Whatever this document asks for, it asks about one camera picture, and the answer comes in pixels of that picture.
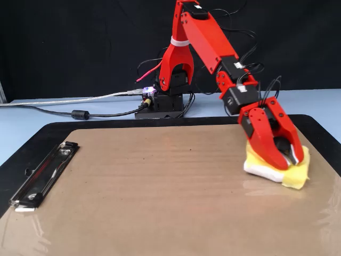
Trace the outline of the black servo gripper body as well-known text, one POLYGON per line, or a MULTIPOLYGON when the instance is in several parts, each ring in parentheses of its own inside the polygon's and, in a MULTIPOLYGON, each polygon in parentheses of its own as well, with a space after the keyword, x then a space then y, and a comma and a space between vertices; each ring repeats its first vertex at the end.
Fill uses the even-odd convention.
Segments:
POLYGON ((269 107, 261 103, 259 92, 253 85, 230 87, 223 96, 223 102, 231 115, 239 114, 242 107, 256 103, 256 107, 265 111, 271 129, 278 128, 278 121, 269 107))

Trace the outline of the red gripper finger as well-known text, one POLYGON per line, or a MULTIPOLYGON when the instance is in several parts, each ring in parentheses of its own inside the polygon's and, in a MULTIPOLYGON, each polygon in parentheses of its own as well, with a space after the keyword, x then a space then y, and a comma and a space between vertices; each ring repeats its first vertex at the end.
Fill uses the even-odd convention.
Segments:
POLYGON ((265 112, 270 114, 269 122, 275 148, 292 165, 299 164, 304 159, 304 152, 296 127, 284 112, 276 97, 267 98, 265 105, 265 112))
POLYGON ((249 143, 253 150, 268 164, 278 170, 286 170, 288 162, 277 149, 268 117, 261 108, 253 108, 249 112, 249 119, 254 129, 249 143))

